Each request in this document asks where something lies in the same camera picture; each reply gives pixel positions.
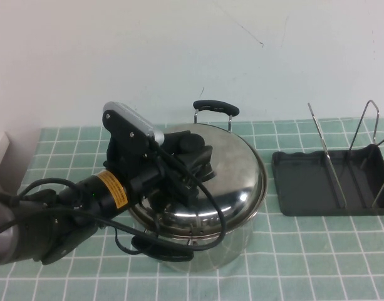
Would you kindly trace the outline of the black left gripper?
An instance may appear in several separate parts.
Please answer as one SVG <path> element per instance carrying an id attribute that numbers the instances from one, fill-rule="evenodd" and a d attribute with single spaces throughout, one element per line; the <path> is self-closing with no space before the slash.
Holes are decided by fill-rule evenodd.
<path id="1" fill-rule="evenodd" d="M 128 181 L 133 192 L 154 189 L 170 192 L 185 207 L 197 202 L 196 181 L 215 176 L 211 167 L 214 148 L 189 130 L 163 135 L 162 144 L 136 130 L 111 133 L 104 166 Z"/>

